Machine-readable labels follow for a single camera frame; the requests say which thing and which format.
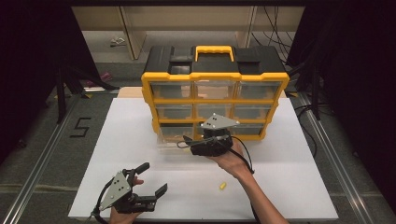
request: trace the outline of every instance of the storage drawer organizer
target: storage drawer organizer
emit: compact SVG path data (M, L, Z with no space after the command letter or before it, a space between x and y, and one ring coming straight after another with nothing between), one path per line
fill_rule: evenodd
M273 47L152 47L142 92L152 127L166 142L202 139L200 124L213 113L235 119L243 140L262 140L289 76Z

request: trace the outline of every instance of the gray floor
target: gray floor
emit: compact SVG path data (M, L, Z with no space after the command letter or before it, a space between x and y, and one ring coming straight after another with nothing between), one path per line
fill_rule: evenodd
M173 45L176 47L209 44L236 45L233 33L150 32L143 47L142 57L139 60L132 61L125 47L111 48L109 46L110 40L123 37L122 33L86 32L84 35L99 72L101 74L109 72L113 78L108 83L121 87L141 85L139 78L144 69L149 47L152 45ZM267 45L269 43L262 33L255 33L255 36L261 44ZM281 38L286 44L291 43L287 35L282 34ZM283 58L279 45L274 42L270 44L277 47L280 57ZM257 45L258 43L252 38L250 46ZM295 77L291 79L288 91L294 91L294 83ZM4 218L7 214L8 208L20 192L21 186L25 184L56 128L57 102L54 96L55 93L48 98L48 108L42 109L29 133L24 136L27 147L14 150L0 165L1 218ZM74 201L78 186L84 176L105 121L106 113L114 97L117 97L117 94L103 91L91 94L89 97L76 98L76 96L73 96L67 99L69 106L74 100L77 103L64 126L58 144L50 155L42 176L35 185L35 191L26 204L19 223L80 223L67 217L68 210ZM290 100L294 107L301 105L299 97L291 97ZM353 146L348 142L336 115L328 107L323 107L320 110L321 123L352 182L367 205L374 223L396 223L396 216L367 174L361 161L353 156ZM75 129L75 125L80 118L90 118L80 122L80 126L89 127L89 130L85 137L72 137L72 135L83 134L82 130ZM326 223L359 223L322 145L315 136L315 130L307 115L302 115L302 124L314 135L318 144L315 161L340 217L338 220ZM308 145L314 150L314 142L308 135L306 139Z

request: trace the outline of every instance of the white platform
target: white platform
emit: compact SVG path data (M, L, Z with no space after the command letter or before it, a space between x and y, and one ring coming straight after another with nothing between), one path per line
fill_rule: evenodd
M134 192L153 195L165 183L168 191L157 202L155 212L142 214L141 220L254 219L242 187L213 161L188 153L160 153L156 142L144 100L114 99L69 216L87 218L105 183L118 170L136 168L148 161L151 167L139 176L145 184L135 186ZM289 99L279 99L264 140L246 145L254 176L285 218L338 218ZM219 190L224 181L227 187ZM101 216L109 217L109 209Z

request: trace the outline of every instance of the small yellow object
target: small yellow object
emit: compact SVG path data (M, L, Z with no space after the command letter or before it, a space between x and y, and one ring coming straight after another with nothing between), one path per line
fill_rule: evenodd
M221 184L220 184L220 189L221 190L224 190L225 189L225 187L227 187L227 183L226 182L222 182Z

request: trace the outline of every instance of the clear plastic drawer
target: clear plastic drawer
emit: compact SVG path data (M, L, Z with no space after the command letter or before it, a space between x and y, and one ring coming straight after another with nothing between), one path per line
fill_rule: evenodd
M191 98L191 82L151 81L154 99L185 99Z
M274 99L281 82L240 82L238 86L238 99Z
M192 136L193 128L191 123L162 123L160 133L164 142L183 141L183 135Z
M241 123L230 129L232 135L260 135L263 123Z
M192 105L155 105L158 119L190 119Z
M230 117L231 104L197 104L196 112L198 119L209 119L214 113L224 117Z
M195 97L198 99L232 99L234 81L200 80L195 81Z
M234 119L266 119L271 105L235 105Z

